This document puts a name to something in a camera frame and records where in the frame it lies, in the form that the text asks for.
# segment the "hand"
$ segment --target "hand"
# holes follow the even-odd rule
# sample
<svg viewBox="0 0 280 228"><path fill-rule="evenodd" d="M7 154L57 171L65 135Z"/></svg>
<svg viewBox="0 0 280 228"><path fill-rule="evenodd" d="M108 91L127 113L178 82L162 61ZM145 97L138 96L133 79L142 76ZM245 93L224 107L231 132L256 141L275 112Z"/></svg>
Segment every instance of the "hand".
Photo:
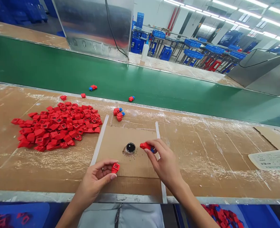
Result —
<svg viewBox="0 0 280 228"><path fill-rule="evenodd" d="M156 156L150 150L144 150L160 180L174 194L178 186L185 184L175 154L161 139L148 140L146 142L155 147L155 150L159 152L160 159L157 160Z"/></svg>
<svg viewBox="0 0 280 228"><path fill-rule="evenodd" d="M109 159L89 166L70 204L73 204L80 212L89 207L100 190L117 177L116 174L111 173L111 168L116 162L118 161Z"/></svg>

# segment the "white bottle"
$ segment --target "white bottle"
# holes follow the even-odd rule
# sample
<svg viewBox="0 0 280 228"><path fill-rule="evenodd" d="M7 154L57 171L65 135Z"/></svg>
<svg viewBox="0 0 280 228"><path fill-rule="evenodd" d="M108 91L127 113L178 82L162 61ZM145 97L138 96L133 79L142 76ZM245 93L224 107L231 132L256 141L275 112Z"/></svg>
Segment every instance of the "white bottle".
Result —
<svg viewBox="0 0 280 228"><path fill-rule="evenodd" d="M143 45L143 50L142 50L142 55L141 55L141 60L140 60L140 65L145 65L145 60L148 54L149 50L149 45L148 45L148 40L146 41L146 44Z"/></svg>

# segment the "forearm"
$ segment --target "forearm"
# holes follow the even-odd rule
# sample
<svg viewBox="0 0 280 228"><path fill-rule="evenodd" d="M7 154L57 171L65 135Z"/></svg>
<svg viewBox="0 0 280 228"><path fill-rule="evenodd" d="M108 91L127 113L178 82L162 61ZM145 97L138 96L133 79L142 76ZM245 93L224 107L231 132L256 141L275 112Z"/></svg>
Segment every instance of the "forearm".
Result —
<svg viewBox="0 0 280 228"><path fill-rule="evenodd" d="M73 202L69 203L56 228L77 228L83 211L80 211Z"/></svg>
<svg viewBox="0 0 280 228"><path fill-rule="evenodd" d="M214 219L201 206L186 182L183 181L172 193L199 228L219 228Z"/></svg>

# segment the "green conveyor belt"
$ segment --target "green conveyor belt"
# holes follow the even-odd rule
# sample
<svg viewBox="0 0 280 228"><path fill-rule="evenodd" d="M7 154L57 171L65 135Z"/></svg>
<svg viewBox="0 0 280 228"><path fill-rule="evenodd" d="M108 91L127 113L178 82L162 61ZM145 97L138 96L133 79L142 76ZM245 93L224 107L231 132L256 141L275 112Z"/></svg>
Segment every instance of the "green conveyor belt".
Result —
<svg viewBox="0 0 280 228"><path fill-rule="evenodd" d="M278 97L1 36L0 81L280 126Z"/></svg>

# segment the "left hand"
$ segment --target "left hand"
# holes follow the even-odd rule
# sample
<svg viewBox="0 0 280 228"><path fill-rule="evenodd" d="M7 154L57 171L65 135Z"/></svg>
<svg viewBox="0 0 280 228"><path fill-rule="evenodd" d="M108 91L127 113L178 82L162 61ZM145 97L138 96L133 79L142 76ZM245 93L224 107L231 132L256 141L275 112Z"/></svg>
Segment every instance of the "left hand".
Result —
<svg viewBox="0 0 280 228"><path fill-rule="evenodd" d="M118 161L108 159L89 166L70 204L80 212L88 208L95 201L100 190L117 177L116 174L111 173L111 168L116 162Z"/></svg>

